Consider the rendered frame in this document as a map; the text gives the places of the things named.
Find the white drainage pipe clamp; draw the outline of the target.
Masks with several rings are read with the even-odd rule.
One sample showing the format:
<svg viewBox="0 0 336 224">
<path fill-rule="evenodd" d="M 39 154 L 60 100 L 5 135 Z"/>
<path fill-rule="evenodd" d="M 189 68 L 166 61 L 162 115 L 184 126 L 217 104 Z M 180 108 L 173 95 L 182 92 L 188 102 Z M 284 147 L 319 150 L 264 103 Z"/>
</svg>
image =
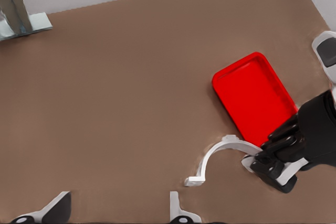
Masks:
<svg viewBox="0 0 336 224">
<path fill-rule="evenodd" d="M 250 168 L 254 161 L 254 156 L 261 152 L 261 148 L 247 141 L 240 140 L 236 135 L 226 135 L 222 140 L 212 146 L 201 159 L 195 176 L 189 176 L 185 182 L 185 187 L 200 186 L 206 181 L 206 166 L 214 153 L 221 150 L 237 150 L 246 154 L 241 160 L 242 165 L 251 173 L 254 173 Z"/>
</svg>

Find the red rectangular tray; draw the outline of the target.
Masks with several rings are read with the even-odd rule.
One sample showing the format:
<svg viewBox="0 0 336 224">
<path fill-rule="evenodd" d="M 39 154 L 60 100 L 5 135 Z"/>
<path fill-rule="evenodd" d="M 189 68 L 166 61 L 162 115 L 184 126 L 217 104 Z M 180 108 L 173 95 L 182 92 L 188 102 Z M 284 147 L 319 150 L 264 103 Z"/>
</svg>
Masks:
<svg viewBox="0 0 336 224">
<path fill-rule="evenodd" d="M 216 72 L 212 86 L 244 140 L 260 147 L 298 109 L 266 57 L 243 57 Z"/>
</svg>

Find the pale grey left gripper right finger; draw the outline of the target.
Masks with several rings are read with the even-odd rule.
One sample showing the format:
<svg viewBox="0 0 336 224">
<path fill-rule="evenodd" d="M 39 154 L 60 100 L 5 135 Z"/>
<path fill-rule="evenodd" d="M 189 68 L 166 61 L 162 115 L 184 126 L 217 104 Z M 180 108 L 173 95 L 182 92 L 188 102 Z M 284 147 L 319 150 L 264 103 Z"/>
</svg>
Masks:
<svg viewBox="0 0 336 224">
<path fill-rule="evenodd" d="M 183 210 L 180 206 L 177 191 L 170 192 L 170 224 L 198 224 L 202 219 L 199 215 Z"/>
</svg>

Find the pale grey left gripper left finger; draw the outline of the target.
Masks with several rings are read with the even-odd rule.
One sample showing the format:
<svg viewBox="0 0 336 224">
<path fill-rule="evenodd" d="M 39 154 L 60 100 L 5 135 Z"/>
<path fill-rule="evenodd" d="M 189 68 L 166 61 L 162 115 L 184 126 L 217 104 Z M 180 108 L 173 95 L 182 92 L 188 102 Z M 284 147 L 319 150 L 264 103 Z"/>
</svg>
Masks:
<svg viewBox="0 0 336 224">
<path fill-rule="evenodd" d="M 71 192 L 62 191 L 39 211 L 20 215 L 10 224 L 67 224 L 71 216 Z"/>
</svg>

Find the silver frame post with foot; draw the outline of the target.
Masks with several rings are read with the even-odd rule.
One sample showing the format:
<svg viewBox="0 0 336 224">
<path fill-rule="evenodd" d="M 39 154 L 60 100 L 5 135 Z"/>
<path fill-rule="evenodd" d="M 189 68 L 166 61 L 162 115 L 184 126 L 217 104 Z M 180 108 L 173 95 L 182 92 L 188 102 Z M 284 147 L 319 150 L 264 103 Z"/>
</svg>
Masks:
<svg viewBox="0 0 336 224">
<path fill-rule="evenodd" d="M 0 0 L 0 14 L 0 41 L 52 29 L 47 14 L 28 14 L 23 0 Z"/>
</svg>

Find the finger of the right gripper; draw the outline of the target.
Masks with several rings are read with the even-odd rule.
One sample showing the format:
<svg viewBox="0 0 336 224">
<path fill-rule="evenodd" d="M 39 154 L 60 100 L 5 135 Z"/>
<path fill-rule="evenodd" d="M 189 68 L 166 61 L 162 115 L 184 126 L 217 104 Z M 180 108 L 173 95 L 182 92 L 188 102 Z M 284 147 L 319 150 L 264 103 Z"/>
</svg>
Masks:
<svg viewBox="0 0 336 224">
<path fill-rule="evenodd" d="M 298 180 L 296 173 L 305 165 L 305 158 L 284 163 L 274 156 L 255 156 L 250 169 L 266 184 L 282 193 L 289 193 Z"/>
<path fill-rule="evenodd" d="M 274 157 L 282 162 L 296 162 L 304 157 L 306 142 L 299 128 L 298 116 L 293 115 L 262 144 L 259 159 Z"/>
</svg>

